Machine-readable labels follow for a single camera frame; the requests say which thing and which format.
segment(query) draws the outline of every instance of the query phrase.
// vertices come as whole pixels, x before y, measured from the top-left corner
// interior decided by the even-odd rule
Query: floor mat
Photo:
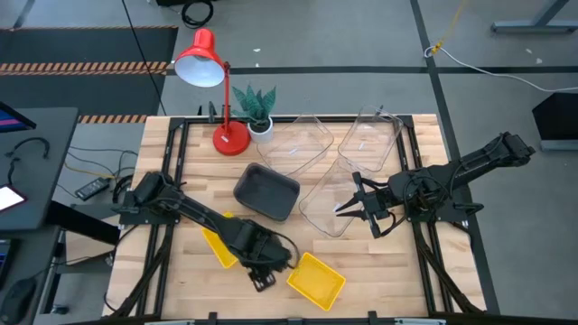
[[[177,28],[135,31],[162,91]],[[11,107],[77,107],[84,123],[138,123],[159,106],[132,31],[124,27],[0,31],[0,100]]]

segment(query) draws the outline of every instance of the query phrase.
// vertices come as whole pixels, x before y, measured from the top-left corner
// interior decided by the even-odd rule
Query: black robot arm
[[[258,292],[275,284],[272,272],[282,272],[292,259],[291,252],[279,239],[283,237],[294,245],[289,238],[250,219],[223,217],[187,197],[161,172],[148,172],[132,197],[133,204],[119,209],[120,212],[138,214],[147,209],[154,214],[178,213],[217,233],[228,250],[250,270],[249,277]]]
[[[412,171],[399,172],[385,183],[362,178],[353,173],[358,191],[353,199],[341,206],[343,211],[358,202],[362,210],[340,213],[338,216],[357,217],[370,224],[373,237],[385,236],[403,219],[394,220],[392,227],[381,231],[377,220],[395,215],[388,209],[403,205],[406,218],[412,222],[463,221],[483,206],[476,203],[456,202],[453,191],[498,167],[518,167],[530,161],[535,150],[524,144],[518,135],[506,132],[483,148],[445,165],[433,165]],[[368,186],[372,191],[365,191]]]

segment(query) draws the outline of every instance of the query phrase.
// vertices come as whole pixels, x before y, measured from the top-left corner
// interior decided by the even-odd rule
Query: butcher block tabletop
[[[413,117],[424,166],[447,163],[436,115]],[[164,116],[147,118],[133,187],[147,172],[161,170],[169,121],[170,117]],[[276,123],[274,128],[287,125]],[[297,202],[307,196],[331,168],[338,157],[337,147],[351,127],[351,123],[324,125],[334,136],[333,144],[322,160],[296,178],[301,184]],[[185,194],[219,213],[229,211],[235,217],[252,218],[266,228],[290,237],[301,254],[311,253],[343,275],[347,282],[330,311],[322,310],[286,283],[291,269],[275,273],[276,285],[257,292],[247,276],[246,268],[237,263],[224,269],[205,241],[202,227],[187,218],[181,218],[172,239],[163,303],[164,320],[207,319],[212,311],[218,313],[219,319],[366,318],[368,311],[376,311],[379,317],[427,315],[414,235],[409,223],[402,224],[386,237],[374,239],[368,223],[355,219],[341,237],[333,238],[313,227],[301,215],[298,203],[285,223],[260,216],[233,197],[233,189],[247,165],[265,164],[256,144],[252,143],[238,156],[223,156],[214,149],[212,143],[216,127],[193,124],[189,129],[182,176],[182,181],[186,182],[182,185]],[[175,172],[180,132],[177,131],[173,144],[171,175]],[[406,130],[403,131],[403,137],[411,162],[410,168],[413,168]],[[394,146],[383,169],[374,179],[387,181],[389,175],[400,171],[399,156]],[[403,216],[402,208],[398,207],[394,212],[398,218]],[[389,218],[379,223],[385,229],[391,220]],[[143,272],[150,229],[146,225],[138,227],[123,239],[117,249],[107,290],[107,301],[115,308],[131,292]],[[443,222],[437,223],[437,230],[448,274],[472,303],[485,309],[468,235]],[[157,247],[163,232],[160,232],[158,238]],[[440,289],[431,267],[430,275],[436,307],[441,311],[443,304]],[[155,276],[149,287],[147,313],[153,311],[156,284]],[[105,307],[103,313],[110,312]]]

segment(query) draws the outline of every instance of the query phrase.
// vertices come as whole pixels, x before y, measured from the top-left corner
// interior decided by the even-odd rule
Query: lamp base
[[[225,134],[225,125],[217,127],[213,134],[215,149],[225,155],[237,155],[244,152],[250,142],[249,131],[240,122],[229,122],[228,134]]]

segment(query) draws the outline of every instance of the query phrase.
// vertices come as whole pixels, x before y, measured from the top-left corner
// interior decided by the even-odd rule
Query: yellow cable
[[[435,46],[432,48],[432,55],[437,53],[442,47],[443,43],[445,42],[445,39],[452,35],[453,29],[455,28],[455,25],[458,23],[458,20],[460,19],[461,10],[467,3],[468,0],[461,0],[460,6],[458,7],[458,11],[453,16],[453,20],[452,23],[450,24],[450,27],[447,29],[447,31],[445,31],[440,41],[437,42],[437,44],[435,44]]]
[[[82,172],[82,173],[86,173],[88,175],[93,175],[93,176],[98,176],[98,177],[102,177],[102,178],[108,178],[108,179],[115,179],[115,176],[113,175],[108,175],[108,174],[103,174],[103,173],[99,173],[99,172],[89,172],[89,171],[83,171],[74,167],[70,167],[66,162],[64,162],[64,167],[70,169],[73,172]]]

